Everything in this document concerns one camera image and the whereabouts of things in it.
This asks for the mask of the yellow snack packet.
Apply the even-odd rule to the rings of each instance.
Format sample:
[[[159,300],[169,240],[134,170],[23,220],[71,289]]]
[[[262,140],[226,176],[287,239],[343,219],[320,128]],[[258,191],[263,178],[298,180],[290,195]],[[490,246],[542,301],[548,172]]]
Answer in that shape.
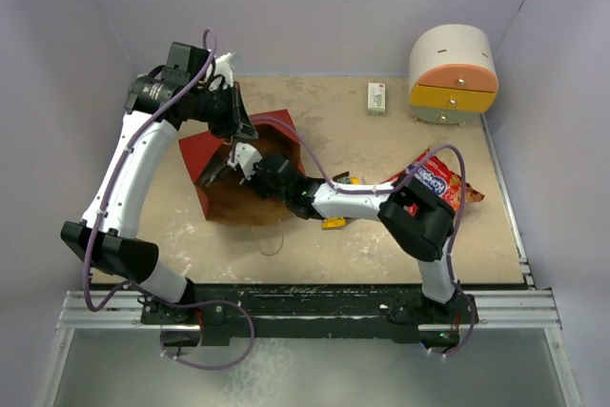
[[[347,224],[348,220],[345,217],[331,217],[322,221],[321,229],[323,231],[339,230],[344,228]]]

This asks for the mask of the red paper bag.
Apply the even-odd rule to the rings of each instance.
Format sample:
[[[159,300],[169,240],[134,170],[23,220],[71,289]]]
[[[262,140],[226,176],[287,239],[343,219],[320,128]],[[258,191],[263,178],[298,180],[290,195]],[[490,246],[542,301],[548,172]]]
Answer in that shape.
[[[280,153],[300,171],[300,141],[295,123],[286,109],[254,115],[258,132],[254,140],[233,143],[202,132],[179,141],[187,172],[194,184],[205,219],[227,226],[265,227],[294,215],[281,200],[260,196],[253,186],[254,163],[271,153]]]

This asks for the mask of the large red snack bag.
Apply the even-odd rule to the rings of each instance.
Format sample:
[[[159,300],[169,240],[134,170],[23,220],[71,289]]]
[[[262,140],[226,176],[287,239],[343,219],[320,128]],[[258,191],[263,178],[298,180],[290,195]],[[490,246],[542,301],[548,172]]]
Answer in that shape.
[[[430,148],[426,149],[409,164],[405,172],[395,173],[385,180],[385,182],[398,182],[416,165],[416,162],[429,151]],[[417,171],[416,179],[448,203],[455,212],[459,210],[461,205],[461,176],[452,171],[436,155],[432,156],[432,158]],[[465,202],[468,204],[479,203],[485,198],[485,195],[475,190],[470,183],[466,183],[465,190]],[[411,215],[415,215],[418,212],[419,206],[414,203],[406,209]]]

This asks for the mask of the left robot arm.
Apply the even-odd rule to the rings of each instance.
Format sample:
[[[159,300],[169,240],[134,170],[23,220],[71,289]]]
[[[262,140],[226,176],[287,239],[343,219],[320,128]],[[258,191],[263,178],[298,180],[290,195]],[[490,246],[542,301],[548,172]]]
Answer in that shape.
[[[82,260],[82,290],[93,304],[91,272],[118,275],[123,286],[163,301],[163,313],[185,323],[196,310],[194,285],[169,268],[158,247],[138,238],[143,205],[160,160],[180,126],[195,120],[220,139],[255,139],[234,80],[234,55],[216,55],[209,44],[174,42],[165,64],[135,79],[128,89],[119,140],[103,181],[76,222],[64,223],[60,237]]]

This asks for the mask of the small white box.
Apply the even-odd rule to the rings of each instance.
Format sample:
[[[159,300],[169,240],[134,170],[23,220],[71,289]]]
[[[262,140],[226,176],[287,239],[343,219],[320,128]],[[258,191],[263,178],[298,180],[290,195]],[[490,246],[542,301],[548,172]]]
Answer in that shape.
[[[383,83],[367,84],[367,114],[384,115],[386,113],[386,85]]]

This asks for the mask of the round pastel drawer cabinet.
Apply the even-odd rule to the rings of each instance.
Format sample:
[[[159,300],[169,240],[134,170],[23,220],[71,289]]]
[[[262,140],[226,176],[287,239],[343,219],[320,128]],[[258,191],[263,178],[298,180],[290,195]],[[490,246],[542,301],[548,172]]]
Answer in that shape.
[[[409,56],[409,108],[415,120],[464,126],[493,104],[498,76],[487,34],[445,24],[424,32]]]

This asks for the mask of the yellow candy packet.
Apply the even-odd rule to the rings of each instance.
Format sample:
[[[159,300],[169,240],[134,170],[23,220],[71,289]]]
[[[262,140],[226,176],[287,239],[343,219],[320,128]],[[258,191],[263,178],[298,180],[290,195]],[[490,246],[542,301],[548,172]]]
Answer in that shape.
[[[343,185],[363,185],[363,178],[360,176],[351,175],[349,172],[337,174],[333,177],[334,182]]]

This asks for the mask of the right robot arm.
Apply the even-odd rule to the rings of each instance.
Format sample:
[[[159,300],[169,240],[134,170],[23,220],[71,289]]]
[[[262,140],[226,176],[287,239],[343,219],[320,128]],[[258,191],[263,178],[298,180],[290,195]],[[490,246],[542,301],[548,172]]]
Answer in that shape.
[[[196,180],[203,190],[247,188],[259,200],[276,198],[301,219],[345,217],[382,224],[403,252],[417,261],[424,312],[445,322],[458,310],[453,246],[463,210],[454,209],[417,173],[422,158],[389,181],[375,185],[340,184],[306,175],[281,153],[261,155],[246,144],[227,158],[214,156]]]

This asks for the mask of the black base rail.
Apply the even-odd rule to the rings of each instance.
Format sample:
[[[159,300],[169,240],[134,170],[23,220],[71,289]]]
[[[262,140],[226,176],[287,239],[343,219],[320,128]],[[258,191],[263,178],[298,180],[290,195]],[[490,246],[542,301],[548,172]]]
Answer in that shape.
[[[472,295],[446,304],[416,284],[197,284],[193,307],[141,295],[142,321],[170,346],[226,346],[234,338],[388,339],[442,351],[458,346],[460,326],[478,323]]]

